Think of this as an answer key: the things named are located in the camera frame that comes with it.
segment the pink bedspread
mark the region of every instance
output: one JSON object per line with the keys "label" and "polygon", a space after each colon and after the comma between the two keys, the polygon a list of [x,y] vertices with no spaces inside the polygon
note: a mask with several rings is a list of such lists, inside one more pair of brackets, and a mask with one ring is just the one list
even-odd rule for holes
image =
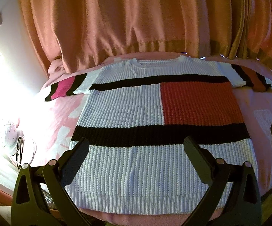
{"label": "pink bedspread", "polygon": [[[134,58],[153,60],[176,58],[178,53],[133,53],[122,55],[122,59]],[[249,67],[263,76],[272,80],[272,71],[261,65],[257,60],[235,59],[228,60],[221,56],[211,56],[206,60],[228,62]],[[72,75],[60,74],[61,76],[51,79],[48,84]],[[50,102],[42,102],[43,96],[48,95],[43,89],[37,96],[33,105],[30,106],[29,113],[22,115],[20,128],[24,134],[34,139],[37,151],[32,166],[46,164],[50,159],[58,159],[64,151],[69,148],[74,128],[79,115],[87,100],[87,95],[73,95],[57,98]],[[272,187],[272,136],[270,125],[272,124],[272,91],[253,92],[252,88],[242,87],[233,89],[241,108],[247,129],[251,136],[257,165],[258,184],[261,195]],[[23,153],[24,160],[30,157],[28,149]],[[97,217],[103,221],[108,221],[118,225],[181,225],[189,215],[122,215],[111,214],[88,209],[80,209],[83,212]],[[217,217],[221,210],[216,210],[213,217]]]}

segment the black stripe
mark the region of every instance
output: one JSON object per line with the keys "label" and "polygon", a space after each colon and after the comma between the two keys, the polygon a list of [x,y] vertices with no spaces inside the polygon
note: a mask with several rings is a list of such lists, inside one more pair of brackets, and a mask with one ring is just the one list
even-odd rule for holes
{"label": "black stripe", "polygon": [[244,72],[244,70],[242,69],[242,67],[240,65],[237,64],[231,64],[232,68],[239,74],[239,76],[246,81],[246,85],[247,87],[254,87],[253,82],[251,81],[251,78]]}
{"label": "black stripe", "polygon": [[56,92],[58,86],[59,86],[59,83],[58,83],[58,82],[57,82],[57,83],[53,83],[53,84],[51,85],[50,93],[49,93],[49,95],[45,98],[45,101],[46,101],[46,102],[51,101],[51,97],[52,97],[52,95],[55,94],[55,92]]}
{"label": "black stripe", "polygon": [[162,82],[209,82],[209,83],[223,83],[229,80],[225,76],[206,76],[196,74],[186,75],[170,75],[170,76],[148,76],[143,78],[124,79],[109,83],[94,83],[89,89],[96,89],[98,91],[106,91],[121,87],[135,87],[141,85],[159,84]]}
{"label": "black stripe", "polygon": [[256,74],[257,74],[257,77],[258,77],[258,79],[261,81],[261,83],[264,85],[264,87],[266,88],[266,90],[268,90],[272,85],[271,84],[268,84],[267,82],[266,82],[266,78],[264,77],[264,76],[262,76],[261,74],[259,74],[259,73],[257,73],[256,72]]}
{"label": "black stripe", "polygon": [[67,96],[73,95],[74,94],[73,91],[75,91],[83,83],[86,77],[87,77],[87,73],[75,76],[72,86],[66,92],[66,95]]}
{"label": "black stripe", "polygon": [[91,145],[107,147],[132,147],[183,144],[191,135],[199,144],[237,142],[250,138],[244,123],[225,126],[151,125],[129,128],[76,126],[72,140],[82,137]]}

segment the ribbed knit texture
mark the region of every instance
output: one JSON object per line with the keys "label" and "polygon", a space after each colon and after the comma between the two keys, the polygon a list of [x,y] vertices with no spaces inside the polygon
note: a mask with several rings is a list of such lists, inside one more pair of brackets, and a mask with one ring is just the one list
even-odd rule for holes
{"label": "ribbed knit texture", "polygon": [[[231,85],[244,83],[229,64],[184,56],[126,60],[88,73],[74,91],[89,97],[70,149],[80,137],[88,136],[91,146],[66,186],[73,202],[109,213],[192,212],[207,185],[184,152],[183,139],[189,134],[215,158],[238,165],[250,161],[257,172],[252,143],[232,94]],[[224,205],[229,189],[218,207]]]}
{"label": "ribbed knit texture", "polygon": [[[250,161],[257,174],[250,139],[200,146],[230,164]],[[207,188],[183,145],[90,146],[86,160],[66,191],[78,207],[109,213],[158,215],[192,212]],[[224,206],[228,193],[225,190],[218,208]]]}

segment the orange curtain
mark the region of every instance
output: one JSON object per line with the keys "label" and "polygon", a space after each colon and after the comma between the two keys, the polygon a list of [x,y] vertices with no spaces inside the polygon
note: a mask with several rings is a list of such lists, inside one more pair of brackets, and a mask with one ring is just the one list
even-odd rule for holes
{"label": "orange curtain", "polygon": [[272,69],[272,0],[20,0],[39,61],[68,73],[109,56],[186,52],[257,58]]}

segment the sweater neckline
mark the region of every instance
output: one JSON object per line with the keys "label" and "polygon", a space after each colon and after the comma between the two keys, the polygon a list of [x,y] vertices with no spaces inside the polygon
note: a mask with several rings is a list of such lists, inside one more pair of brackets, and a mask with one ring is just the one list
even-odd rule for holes
{"label": "sweater neckline", "polygon": [[163,59],[163,60],[138,60],[136,58],[130,59],[129,63],[138,67],[138,68],[151,68],[151,67],[167,67],[172,66],[173,62],[183,62],[183,55],[180,55],[178,58],[174,59]]}

